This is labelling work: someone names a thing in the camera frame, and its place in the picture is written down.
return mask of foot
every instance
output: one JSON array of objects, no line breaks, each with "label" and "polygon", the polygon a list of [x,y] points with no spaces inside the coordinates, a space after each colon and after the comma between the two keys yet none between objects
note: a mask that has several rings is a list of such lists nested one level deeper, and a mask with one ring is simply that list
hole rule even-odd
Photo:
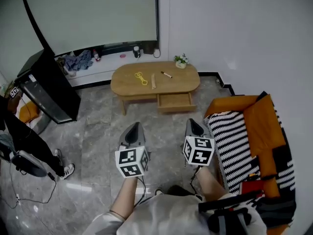
[{"label": "foot", "polygon": [[74,170],[75,170],[75,165],[74,164],[69,164],[68,166],[64,167],[64,176],[60,177],[60,179],[64,180],[69,175],[73,174]]},{"label": "foot", "polygon": [[59,165],[63,166],[62,153],[61,153],[60,149],[55,149],[54,150],[54,156],[57,157],[60,160]]},{"label": "foot", "polygon": [[155,196],[161,195],[161,194],[164,194],[161,189],[158,188],[155,190]]}]

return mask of table drawer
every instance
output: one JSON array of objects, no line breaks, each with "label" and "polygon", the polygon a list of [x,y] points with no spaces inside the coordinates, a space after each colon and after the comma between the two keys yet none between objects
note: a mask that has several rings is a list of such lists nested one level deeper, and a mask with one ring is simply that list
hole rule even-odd
[{"label": "table drawer", "polygon": [[190,93],[180,93],[158,94],[157,108],[160,113],[166,113],[194,111],[197,107],[192,104]]}]

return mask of marble floor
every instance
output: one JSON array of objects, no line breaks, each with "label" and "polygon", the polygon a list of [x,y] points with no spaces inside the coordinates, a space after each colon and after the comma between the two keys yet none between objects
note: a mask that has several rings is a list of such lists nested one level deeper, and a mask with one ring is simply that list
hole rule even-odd
[{"label": "marble floor", "polygon": [[[173,184],[191,191],[193,170],[184,166],[181,153],[185,125],[188,118],[201,121],[212,99],[230,96],[229,90],[221,89],[215,79],[201,77],[201,85],[193,93],[198,109],[183,114],[158,114],[155,101],[141,101],[129,104],[123,116],[109,85],[78,91],[82,99],[78,120],[62,125],[51,122],[40,135],[52,151],[61,149],[65,164],[75,163],[75,172],[64,181],[57,178],[48,204],[21,201],[11,210],[0,201],[0,215],[9,234],[80,235],[97,215],[108,211],[123,182],[115,167],[114,151],[120,134],[136,121],[143,125],[146,147],[151,152],[145,175],[146,197],[152,196],[157,187],[166,190]],[[2,161],[0,188],[3,198],[13,206],[9,169],[10,165]],[[48,177],[22,176],[14,166],[11,173],[20,198],[42,202],[49,199],[54,183]],[[138,182],[136,199],[142,193],[143,185]]]}]

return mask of yellow scissors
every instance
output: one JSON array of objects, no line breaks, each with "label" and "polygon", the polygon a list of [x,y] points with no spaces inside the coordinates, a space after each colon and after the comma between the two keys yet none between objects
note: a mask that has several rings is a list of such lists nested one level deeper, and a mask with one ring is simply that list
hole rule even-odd
[{"label": "yellow scissors", "polygon": [[142,77],[142,72],[135,73],[135,77],[139,78],[141,80],[141,84],[142,85],[147,85],[148,84],[148,81],[144,80],[144,78]]}]

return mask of black baseboard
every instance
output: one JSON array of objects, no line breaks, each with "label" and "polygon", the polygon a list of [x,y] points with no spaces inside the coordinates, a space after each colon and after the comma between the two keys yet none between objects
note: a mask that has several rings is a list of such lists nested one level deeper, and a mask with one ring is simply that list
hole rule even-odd
[{"label": "black baseboard", "polygon": [[[225,84],[218,72],[198,72],[199,76],[214,76],[217,77],[220,81],[220,85],[223,89],[229,89],[230,93],[232,95],[235,95],[235,92],[231,86],[231,84]],[[97,86],[102,86],[102,85],[108,85],[111,83],[111,80],[106,80],[106,81],[100,81],[100,82],[95,82],[91,84],[83,84],[83,85],[78,85],[74,86],[73,88],[75,90],[81,90],[81,89],[86,89],[86,88],[91,88],[91,87],[97,87]]]}]

